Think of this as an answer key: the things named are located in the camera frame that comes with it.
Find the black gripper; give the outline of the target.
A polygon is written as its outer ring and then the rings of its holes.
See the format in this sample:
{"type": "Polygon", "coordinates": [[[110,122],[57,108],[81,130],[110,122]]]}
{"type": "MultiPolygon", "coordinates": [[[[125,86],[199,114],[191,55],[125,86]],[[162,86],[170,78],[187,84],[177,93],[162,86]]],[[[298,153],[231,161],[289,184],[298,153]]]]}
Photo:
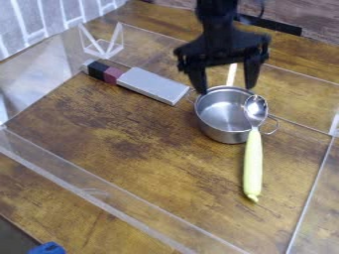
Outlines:
{"type": "Polygon", "coordinates": [[[206,94],[206,67],[243,62],[246,88],[253,89],[269,57],[269,44],[269,34],[243,31],[233,21],[205,20],[202,35],[174,51],[178,68],[189,74],[197,91],[206,94]]]}

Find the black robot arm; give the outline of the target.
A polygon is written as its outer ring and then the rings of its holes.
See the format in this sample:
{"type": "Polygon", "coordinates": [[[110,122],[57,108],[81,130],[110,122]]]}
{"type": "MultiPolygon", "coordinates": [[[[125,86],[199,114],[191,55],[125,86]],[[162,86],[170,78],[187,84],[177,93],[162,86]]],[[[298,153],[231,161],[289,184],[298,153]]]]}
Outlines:
{"type": "Polygon", "coordinates": [[[197,0],[195,13],[203,33],[174,50],[178,69],[189,75],[202,95],[209,93],[209,67],[243,63],[246,89],[253,89],[261,66],[269,59],[271,37],[237,28],[238,6],[239,0],[197,0]]]}

